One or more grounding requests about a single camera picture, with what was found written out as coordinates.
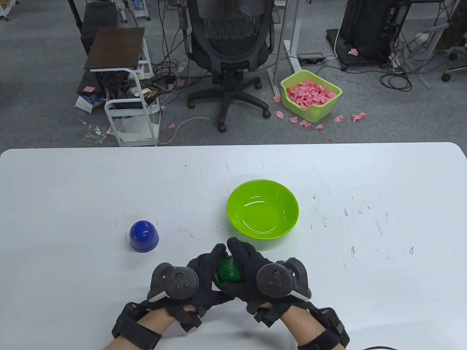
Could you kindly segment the person's right hand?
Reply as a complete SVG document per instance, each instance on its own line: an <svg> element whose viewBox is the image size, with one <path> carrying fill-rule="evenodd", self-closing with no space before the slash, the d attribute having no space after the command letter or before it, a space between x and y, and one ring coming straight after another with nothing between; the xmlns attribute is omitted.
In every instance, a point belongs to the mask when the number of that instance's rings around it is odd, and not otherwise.
<svg viewBox="0 0 467 350"><path fill-rule="evenodd" d="M263 293L256 281L259 270L272 263L258 252L253 245L238 238L227 240L233 261L242 275L241 282L223 282L220 290L223 294L238 298L247 303L247 311L257 322L270 328L292 306L290 297L273 298Z"/></svg>

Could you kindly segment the person's left hand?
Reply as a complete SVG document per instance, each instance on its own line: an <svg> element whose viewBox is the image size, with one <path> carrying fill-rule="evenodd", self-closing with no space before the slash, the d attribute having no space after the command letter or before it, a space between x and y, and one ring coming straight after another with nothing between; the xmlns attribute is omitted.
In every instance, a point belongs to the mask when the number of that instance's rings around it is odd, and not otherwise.
<svg viewBox="0 0 467 350"><path fill-rule="evenodd" d="M198 285L196 289L189 287L189 296L183 299L169 298L165 308L171 316L180 323L185 332L201 325L201 318L212 307L222 305L234 300L222 291L212 290L213 279L217 268L228 257L224 243L215 245L209 253L199 255L192 259L187 268L193 270L197 275Z"/></svg>

